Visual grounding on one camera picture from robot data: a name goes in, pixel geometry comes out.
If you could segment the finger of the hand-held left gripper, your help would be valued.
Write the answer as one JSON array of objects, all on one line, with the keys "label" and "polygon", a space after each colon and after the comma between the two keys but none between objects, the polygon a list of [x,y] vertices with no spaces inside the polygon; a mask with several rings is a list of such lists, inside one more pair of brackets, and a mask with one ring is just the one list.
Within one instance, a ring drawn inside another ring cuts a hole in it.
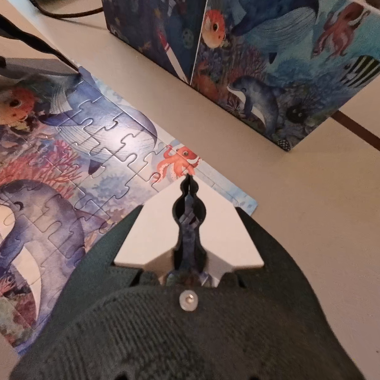
[{"label": "finger of the hand-held left gripper", "polygon": [[22,41],[30,48],[41,53],[54,55],[65,65],[71,67],[77,73],[79,72],[79,69],[61,52],[50,46],[45,40],[42,40],[31,33],[22,31],[3,15],[0,15],[0,35],[7,39]]},{"label": "finger of the hand-held left gripper", "polygon": [[1,57],[1,80],[21,80],[33,74],[73,76],[79,71],[59,59]]}]

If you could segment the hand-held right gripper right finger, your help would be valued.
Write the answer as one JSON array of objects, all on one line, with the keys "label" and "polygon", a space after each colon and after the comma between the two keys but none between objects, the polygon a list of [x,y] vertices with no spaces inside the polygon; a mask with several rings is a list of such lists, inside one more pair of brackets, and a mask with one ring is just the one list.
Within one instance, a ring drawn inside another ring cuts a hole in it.
[{"label": "hand-held right gripper right finger", "polygon": [[199,240],[206,251],[203,269],[217,286],[225,273],[264,267],[252,238],[235,206],[197,176],[190,176],[195,196],[205,206],[206,215],[199,226]]}]

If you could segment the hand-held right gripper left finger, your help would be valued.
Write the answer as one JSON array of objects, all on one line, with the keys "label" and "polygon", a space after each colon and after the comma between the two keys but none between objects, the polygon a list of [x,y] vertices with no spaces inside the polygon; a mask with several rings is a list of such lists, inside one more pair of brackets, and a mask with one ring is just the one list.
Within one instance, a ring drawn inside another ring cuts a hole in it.
[{"label": "hand-held right gripper left finger", "polygon": [[160,282],[173,270],[180,235],[175,202],[185,194],[182,184],[188,179],[179,178],[143,204],[116,254],[116,267],[152,272]]}]

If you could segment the illustrated puzzle box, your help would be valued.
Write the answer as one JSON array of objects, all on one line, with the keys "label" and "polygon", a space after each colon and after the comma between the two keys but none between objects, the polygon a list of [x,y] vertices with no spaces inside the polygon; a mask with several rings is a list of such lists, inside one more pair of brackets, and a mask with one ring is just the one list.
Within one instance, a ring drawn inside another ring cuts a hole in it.
[{"label": "illustrated puzzle box", "polygon": [[379,1],[104,0],[111,34],[290,151],[379,76]]}]

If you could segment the assembled sea jigsaw puzzle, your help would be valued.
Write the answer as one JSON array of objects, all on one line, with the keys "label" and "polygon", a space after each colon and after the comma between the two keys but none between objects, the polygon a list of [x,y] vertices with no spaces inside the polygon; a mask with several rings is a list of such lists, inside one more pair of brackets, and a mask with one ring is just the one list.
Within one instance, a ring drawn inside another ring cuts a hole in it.
[{"label": "assembled sea jigsaw puzzle", "polygon": [[89,72],[1,78],[1,336],[27,352],[73,270],[135,207],[187,173],[257,202]]}]

